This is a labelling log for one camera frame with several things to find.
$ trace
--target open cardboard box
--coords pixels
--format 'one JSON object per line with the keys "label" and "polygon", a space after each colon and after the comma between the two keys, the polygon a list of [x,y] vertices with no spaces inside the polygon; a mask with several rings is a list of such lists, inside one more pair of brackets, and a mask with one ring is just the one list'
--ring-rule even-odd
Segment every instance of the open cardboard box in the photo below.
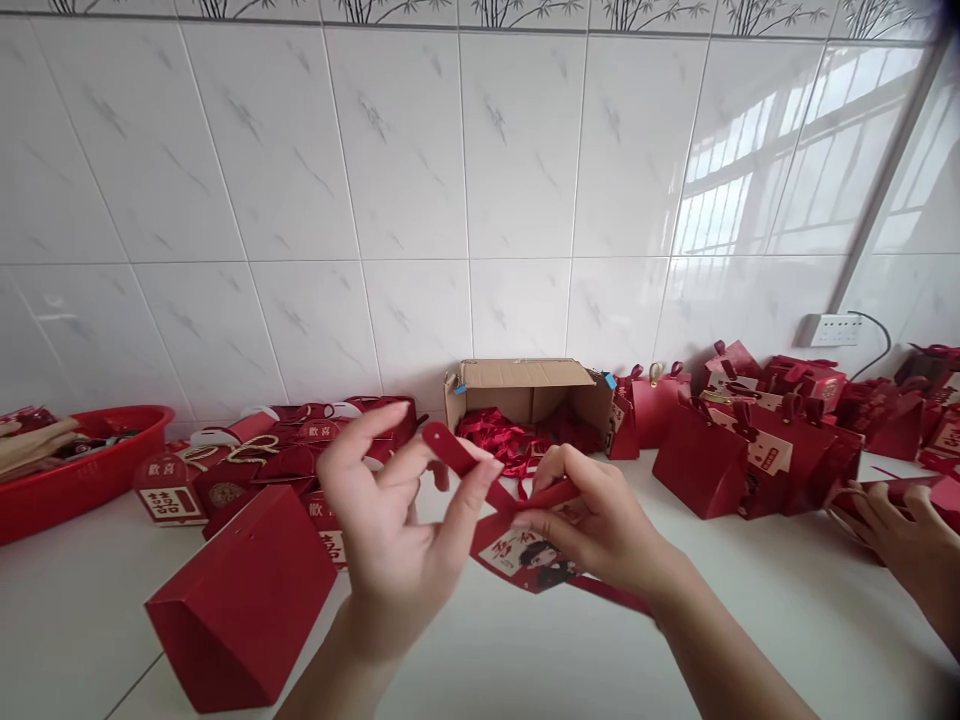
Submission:
{"label": "open cardboard box", "polygon": [[613,388],[606,378],[571,358],[463,360],[443,379],[447,427],[456,432],[470,410],[495,407],[515,423],[535,423],[564,400],[581,420],[606,437]]}

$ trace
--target electrical outlet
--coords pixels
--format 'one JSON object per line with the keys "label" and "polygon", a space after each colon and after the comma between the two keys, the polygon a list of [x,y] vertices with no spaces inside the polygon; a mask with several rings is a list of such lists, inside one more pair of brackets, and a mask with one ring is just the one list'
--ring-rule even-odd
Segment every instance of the electrical outlet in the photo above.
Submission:
{"label": "electrical outlet", "polygon": [[797,345],[800,347],[856,345],[860,341],[861,325],[863,325],[863,318],[850,313],[807,315],[797,338]]}

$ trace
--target wall tile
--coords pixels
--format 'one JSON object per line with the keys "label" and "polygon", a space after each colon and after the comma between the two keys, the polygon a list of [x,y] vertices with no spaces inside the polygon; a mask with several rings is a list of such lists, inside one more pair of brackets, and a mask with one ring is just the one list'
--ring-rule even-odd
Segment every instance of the wall tile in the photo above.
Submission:
{"label": "wall tile", "polygon": [[22,0],[28,12],[51,15],[162,15],[176,17],[174,0]]}
{"label": "wall tile", "polygon": [[320,22],[317,0],[175,0],[182,18]]}
{"label": "wall tile", "polygon": [[67,384],[60,364],[13,278],[0,269],[0,414],[27,405],[46,405],[55,413],[83,408]]}
{"label": "wall tile", "polygon": [[929,40],[936,29],[932,0],[840,0],[830,37]]}
{"label": "wall tile", "polygon": [[[894,349],[867,370],[861,380],[892,377],[900,367],[904,353],[909,350],[907,343],[919,342],[912,332],[905,333],[905,330],[911,324],[924,288],[930,284],[934,268],[942,260],[943,258],[931,255],[873,255],[864,259],[866,270],[854,297],[844,310],[859,310],[882,322],[890,333]],[[933,342],[945,340],[950,340],[950,336],[943,333],[940,340]],[[885,348],[883,332],[864,319],[860,342],[841,349],[842,369],[851,374],[855,373],[879,356]]]}
{"label": "wall tile", "polygon": [[473,357],[466,260],[364,262],[383,390],[443,407],[443,373]]}
{"label": "wall tile", "polygon": [[714,35],[736,37],[825,38],[830,32],[837,0],[758,3],[721,0]]}
{"label": "wall tile", "polygon": [[457,26],[456,0],[320,0],[325,23]]}
{"label": "wall tile", "polygon": [[569,260],[471,260],[473,351],[564,357]]}
{"label": "wall tile", "polygon": [[590,0],[459,0],[460,27],[586,30]]}
{"label": "wall tile", "polygon": [[251,267],[290,402],[380,394],[359,262]]}
{"label": "wall tile", "polygon": [[358,257],[323,31],[183,31],[250,259]]}
{"label": "wall tile", "polygon": [[840,257],[673,258],[655,356],[688,362],[716,340],[741,340],[761,363],[786,352],[833,359],[793,341],[804,315],[826,312],[842,268]]}
{"label": "wall tile", "polygon": [[243,259],[180,28],[33,22],[130,258]]}
{"label": "wall tile", "polygon": [[821,51],[812,44],[711,43],[674,254],[763,251]]}
{"label": "wall tile", "polygon": [[848,251],[922,53],[827,49],[767,252]]}
{"label": "wall tile", "polygon": [[0,262],[126,259],[33,29],[0,18]]}
{"label": "wall tile", "polygon": [[362,256],[466,257],[456,33],[325,33]]}
{"label": "wall tile", "polygon": [[670,254],[706,50],[589,39],[574,255]]}
{"label": "wall tile", "polygon": [[11,272],[82,409],[161,404],[193,419],[129,265],[34,265]]}
{"label": "wall tile", "polygon": [[286,401],[246,263],[135,270],[198,420]]}
{"label": "wall tile", "polygon": [[471,257],[569,257],[585,46],[460,38]]}
{"label": "wall tile", "polygon": [[669,265],[665,257],[574,258],[566,354],[599,370],[648,367]]}
{"label": "wall tile", "polygon": [[594,0],[590,29],[709,35],[716,13],[717,0]]}
{"label": "wall tile", "polygon": [[960,51],[953,46],[897,168],[876,253],[960,252]]}

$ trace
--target decorative tile border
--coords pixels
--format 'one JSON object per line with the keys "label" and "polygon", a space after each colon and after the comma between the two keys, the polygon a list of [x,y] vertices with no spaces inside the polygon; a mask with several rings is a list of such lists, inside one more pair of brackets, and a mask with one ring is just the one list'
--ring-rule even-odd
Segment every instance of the decorative tile border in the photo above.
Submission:
{"label": "decorative tile border", "polygon": [[937,20],[934,0],[0,0],[18,14],[899,45]]}

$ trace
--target cartoon couple illustration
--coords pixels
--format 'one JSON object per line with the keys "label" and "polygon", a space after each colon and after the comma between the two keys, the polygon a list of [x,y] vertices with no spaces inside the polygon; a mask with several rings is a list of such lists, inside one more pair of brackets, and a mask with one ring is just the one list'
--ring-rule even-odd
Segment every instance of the cartoon couple illustration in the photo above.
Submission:
{"label": "cartoon couple illustration", "polygon": [[547,590],[579,575],[572,561],[557,561],[559,556],[560,550],[555,545],[546,540],[537,540],[527,545],[520,554],[520,564],[523,567],[540,568],[537,585],[541,590]]}

